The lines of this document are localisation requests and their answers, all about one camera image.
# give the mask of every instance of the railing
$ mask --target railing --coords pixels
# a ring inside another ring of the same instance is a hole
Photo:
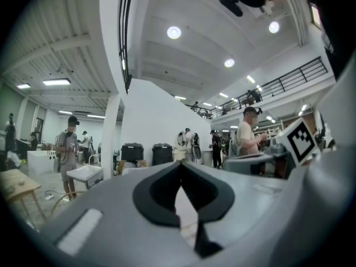
[[[211,110],[207,110],[205,108],[200,108],[196,106],[190,106],[190,105],[186,105],[186,106],[189,107],[192,111],[197,113],[202,118],[206,118],[208,120],[212,119]]]
[[[325,67],[322,58],[318,58],[309,61],[308,63],[298,67],[297,69],[288,72],[281,77],[266,83],[261,86],[261,90],[255,89],[255,97],[248,97],[245,93],[239,97],[236,97],[234,101],[229,101],[218,108],[211,110],[212,118],[216,118],[222,115],[226,115],[231,111],[241,110],[244,107],[252,105],[254,102],[258,103],[262,100],[274,97],[278,94],[296,88],[299,85],[307,83],[315,78],[320,77],[328,72]]]
[[[123,81],[125,83],[126,92],[131,83],[132,75],[128,73],[128,63],[127,63],[127,23],[128,15],[130,13],[131,0],[120,0],[119,12],[118,12],[118,47],[120,49],[120,63]]]

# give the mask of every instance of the shorts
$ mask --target shorts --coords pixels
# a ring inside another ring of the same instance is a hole
[[[64,164],[61,165],[61,175],[62,175],[62,181],[63,182],[68,182],[68,175],[67,172],[68,171],[72,171],[74,169],[77,169],[77,165],[76,164]]]

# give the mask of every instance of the wooden table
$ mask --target wooden table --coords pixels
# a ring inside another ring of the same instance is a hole
[[[24,180],[24,184],[22,186],[20,186],[18,184],[19,180]],[[43,213],[41,206],[38,203],[36,194],[34,193],[34,191],[36,189],[41,187],[41,185],[39,183],[37,183],[34,180],[32,180],[31,178],[29,178],[28,176],[26,176],[24,173],[22,173],[18,169],[12,169],[12,170],[8,170],[8,171],[0,172],[0,183],[1,183],[2,188],[4,188],[7,185],[12,185],[14,187],[14,191],[12,191],[9,194],[3,193],[3,197],[5,198],[6,202],[8,202],[8,203],[12,203],[17,200],[20,200],[21,204],[22,204],[22,206],[23,206],[23,208],[24,208],[24,210],[25,210],[25,212],[33,226],[34,226],[34,223],[31,219],[31,217],[29,216],[29,212],[26,208],[26,205],[24,204],[24,202],[22,200],[23,197],[32,195],[34,203],[36,204],[39,213],[41,214],[43,219],[46,220],[46,216]]]

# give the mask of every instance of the black bin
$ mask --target black bin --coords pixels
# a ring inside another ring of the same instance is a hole
[[[121,160],[143,160],[144,159],[144,147],[143,145],[134,144],[124,144],[121,147],[122,155]]]
[[[173,162],[173,148],[169,144],[154,145],[152,151],[154,152],[152,165]]]

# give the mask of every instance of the ceiling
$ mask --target ceiling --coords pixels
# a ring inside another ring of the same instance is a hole
[[[12,87],[29,83],[31,88],[21,92],[48,108],[103,115],[112,80],[95,58],[87,4],[88,0],[33,0],[0,60],[6,82]],[[53,78],[68,78],[71,84],[43,84]]]
[[[191,105],[226,102],[219,92],[238,80],[233,96],[246,92],[251,85],[246,76],[296,45],[298,38],[285,0],[274,2],[272,13],[258,18],[246,6],[240,7],[244,15],[237,18],[218,0],[157,0],[144,28],[142,78],[173,96],[186,97],[185,103]],[[271,34],[268,27],[276,18],[280,31]],[[181,29],[180,38],[167,36],[171,26]],[[235,60],[232,68],[224,66],[229,58]],[[262,77],[256,81],[267,83]]]

